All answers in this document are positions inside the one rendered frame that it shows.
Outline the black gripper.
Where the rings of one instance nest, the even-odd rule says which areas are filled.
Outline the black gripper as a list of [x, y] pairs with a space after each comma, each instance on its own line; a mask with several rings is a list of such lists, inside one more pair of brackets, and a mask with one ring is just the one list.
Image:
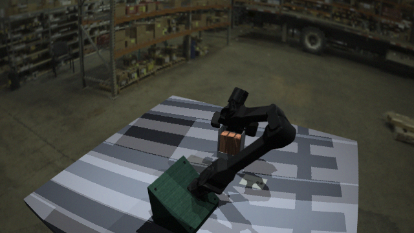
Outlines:
[[[218, 112], [218, 111], [216, 111], [213, 114], [212, 121], [211, 121], [212, 127], [220, 128], [220, 123], [218, 123], [218, 119], [219, 119], [220, 115], [221, 115], [221, 112]], [[243, 133], [243, 131], [245, 131], [246, 135], [251, 136], [251, 137], [255, 137], [256, 133], [257, 133], [258, 125], [259, 125], [258, 122], [253, 122], [253, 123], [250, 123], [249, 126], [241, 128], [237, 124], [233, 124], [233, 125], [228, 125], [227, 124], [227, 126], [225, 126], [225, 130], [235, 132], [235, 133], [240, 134], [240, 135]]]

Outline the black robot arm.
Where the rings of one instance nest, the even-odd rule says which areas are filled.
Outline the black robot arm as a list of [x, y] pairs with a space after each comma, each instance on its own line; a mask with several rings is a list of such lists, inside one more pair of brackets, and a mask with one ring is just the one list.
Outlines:
[[228, 105], [221, 110], [218, 123], [224, 126], [237, 124], [243, 128], [253, 122], [268, 122], [263, 135], [230, 159], [219, 158], [212, 162], [199, 174], [199, 178], [194, 178], [187, 189], [198, 201], [211, 192], [221, 195], [237, 172], [270, 150], [283, 148], [295, 140], [296, 128], [276, 104], [246, 107], [244, 102], [247, 96], [248, 92], [235, 87]]

